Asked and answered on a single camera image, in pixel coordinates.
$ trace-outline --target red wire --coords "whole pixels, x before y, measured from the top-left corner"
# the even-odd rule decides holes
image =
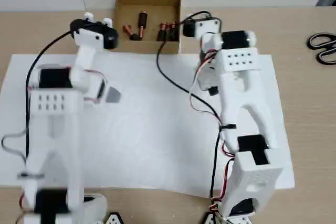
[[[224,171],[224,179],[223,179],[223,189],[222,189],[222,193],[217,196],[217,197],[214,197],[212,198],[212,200],[214,201],[220,201],[221,199],[224,198],[224,195],[225,195],[225,190],[226,190],[226,182],[227,182],[227,172],[228,172],[228,167],[229,167],[229,163],[231,161],[235,160],[234,158],[231,158],[227,163],[226,163],[226,166],[225,166],[225,171]]]
[[[231,152],[227,152],[225,149],[224,149],[224,145],[225,145],[225,141],[223,141],[223,144],[222,144],[222,152],[224,153],[224,155],[228,156],[228,157],[235,157],[235,154],[231,153]]]

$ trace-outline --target electric wire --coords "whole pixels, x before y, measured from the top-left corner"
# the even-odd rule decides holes
[[[25,90],[26,90],[26,159],[29,156],[29,120],[30,120],[30,111],[29,111],[29,79],[30,79],[30,75],[32,74],[32,71],[36,65],[36,63],[38,62],[38,60],[41,58],[41,56],[56,42],[58,42],[59,40],[63,39],[64,37],[68,36],[69,34],[71,34],[71,31],[67,31],[66,33],[62,34],[61,36],[57,37],[56,39],[54,39],[52,42],[50,42],[44,49],[42,49],[42,51],[38,54],[38,56],[36,57],[36,59],[34,60],[34,62],[31,64],[31,67],[27,73],[27,78],[26,78],[26,86],[25,86]]]

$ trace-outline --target white plastic bracket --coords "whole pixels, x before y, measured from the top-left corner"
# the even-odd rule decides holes
[[[218,33],[220,30],[220,21],[218,19],[210,19],[195,23],[195,39],[201,39],[205,34]]]
[[[84,13],[84,19],[87,19],[88,21],[90,21],[92,23],[95,22],[94,18],[93,18],[93,14],[89,13],[89,12]]]
[[[123,224],[123,221],[120,215],[117,215],[117,213],[113,212],[107,218],[107,220],[105,221],[105,224]]]
[[[252,224],[248,217],[232,217],[228,220],[223,220],[223,222],[226,224]]]
[[[113,23],[112,20],[110,18],[105,18],[103,19],[103,24],[107,25],[108,27],[112,28],[113,27]]]
[[[275,190],[276,181],[283,170],[283,158],[279,149],[266,149],[268,164],[256,165],[251,152],[236,153],[226,192],[218,209],[228,217],[233,207],[245,199],[252,199],[254,212],[262,210]]]

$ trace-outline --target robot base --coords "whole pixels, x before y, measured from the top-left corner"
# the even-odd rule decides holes
[[[252,224],[250,219],[248,217],[231,217],[230,219],[223,219],[219,217],[215,217],[214,222],[214,214],[212,212],[206,212],[203,220],[201,221],[201,224],[214,224],[214,223],[220,223],[220,224]]]

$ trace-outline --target black cable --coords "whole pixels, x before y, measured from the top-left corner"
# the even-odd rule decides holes
[[[14,154],[14,155],[17,155],[19,157],[22,158],[23,162],[26,163],[26,157],[25,155],[18,151],[18,150],[15,150],[15,149],[12,149],[12,148],[9,148],[5,145],[5,140],[8,138],[8,137],[21,137],[25,135],[25,130],[19,132],[19,133],[14,133],[14,134],[6,134],[2,137],[1,139],[1,147],[4,151],[8,152],[8,153],[11,153],[11,154]]]
[[[185,18],[183,21],[180,22],[180,25],[183,24],[186,20],[196,16],[196,15],[199,15],[199,14],[208,14],[210,17],[211,14],[207,11],[200,11],[200,12],[197,12],[197,13],[194,13],[193,15]],[[157,66],[157,69],[159,70],[159,72],[163,75],[163,77],[168,80],[172,85],[176,86],[177,88],[181,89],[182,91],[186,92],[186,93],[189,93],[188,90],[186,90],[184,87],[178,85],[176,82],[174,82],[172,79],[170,79],[163,71],[162,69],[160,68],[160,65],[159,65],[159,56],[160,56],[160,53],[162,51],[162,48],[164,47],[164,45],[166,44],[166,38],[165,40],[162,42],[162,44],[160,45],[159,49],[158,49],[158,52],[156,54],[156,66]],[[204,101],[203,99],[201,99],[200,97],[194,95],[194,94],[191,94],[192,97],[196,98],[197,100],[199,100],[200,102],[202,102],[204,105],[206,105],[212,112],[213,114],[219,119],[219,116],[217,114],[217,112],[215,111],[215,109],[210,105],[208,104],[206,101]],[[216,176],[216,166],[217,166],[217,150],[218,150],[218,145],[219,145],[219,139],[220,139],[220,131],[218,133],[218,136],[217,136],[217,140],[216,140],[216,144],[215,144],[215,153],[214,153],[214,165],[213,165],[213,172],[212,172],[212,179],[211,179],[211,188],[210,188],[210,199],[213,197],[213,192],[214,192],[214,184],[215,184],[215,176]]]
[[[211,176],[211,187],[210,187],[211,204],[214,203],[212,198],[214,197],[214,186],[215,186],[216,166],[217,166],[217,150],[218,150],[220,136],[221,136],[221,132],[219,131],[217,135],[216,144],[215,144],[214,165],[213,165],[212,176]]]
[[[71,34],[71,31],[67,31],[66,33],[62,34],[61,36],[57,37],[56,39],[54,39],[52,42],[50,42],[36,57],[36,59],[34,60],[33,64],[31,64],[31,67],[28,71],[27,74],[27,78],[26,78],[26,158],[29,155],[29,119],[30,119],[30,111],[29,111],[29,92],[28,92],[28,85],[29,85],[29,78],[30,75],[32,74],[32,70],[35,67],[36,63],[38,62],[38,60],[41,58],[41,56],[56,42],[58,42],[59,40],[63,39],[64,37],[66,37],[67,35]]]

